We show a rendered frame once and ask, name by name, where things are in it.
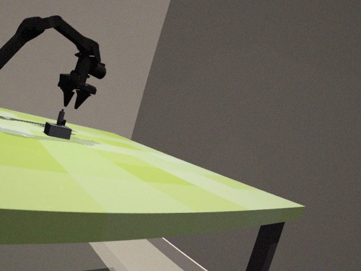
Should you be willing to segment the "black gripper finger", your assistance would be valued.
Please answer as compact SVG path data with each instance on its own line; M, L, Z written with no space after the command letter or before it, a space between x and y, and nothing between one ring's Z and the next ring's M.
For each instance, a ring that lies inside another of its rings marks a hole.
M63 93L64 93L64 107L67 107L67 105L68 105L69 102L71 101L71 98L73 97L73 94L74 94L75 92L70 91L70 90L65 89L65 88L61 88L61 90L62 90Z
M76 92L77 92L77 97L76 97L74 109L78 109L78 107L84 102L84 100L87 99L89 96L91 96L90 94L82 90L76 90Z

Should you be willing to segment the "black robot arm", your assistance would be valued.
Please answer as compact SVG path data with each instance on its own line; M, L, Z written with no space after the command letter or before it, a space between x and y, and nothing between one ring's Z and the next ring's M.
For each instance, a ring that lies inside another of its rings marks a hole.
M76 68L88 71L90 75L99 80L105 77L106 68L105 64L101 63L100 60L99 44L80 34L58 15L43 19L36 16L24 19L15 35L0 49L0 70L26 42L42 34L45 29L50 28L56 29L77 46L80 52L74 54L76 57L79 57ZM60 73L59 82L66 84L76 82L76 85L78 85L80 74L73 73L72 71L70 74Z

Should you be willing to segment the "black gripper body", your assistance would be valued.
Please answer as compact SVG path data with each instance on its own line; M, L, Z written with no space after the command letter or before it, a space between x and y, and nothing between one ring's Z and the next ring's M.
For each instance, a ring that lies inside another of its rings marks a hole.
M80 68L75 68L74 71L72 71L73 73L79 73L80 74L80 82L78 85L76 85L75 83L70 83L70 84L66 84L63 82L59 82L58 86L61 88L65 88L68 89L70 91L73 91L74 89L77 90L82 90L88 94L96 94L96 87L86 84L86 79L90 78L90 76L88 75L88 71L84 71L83 69Z

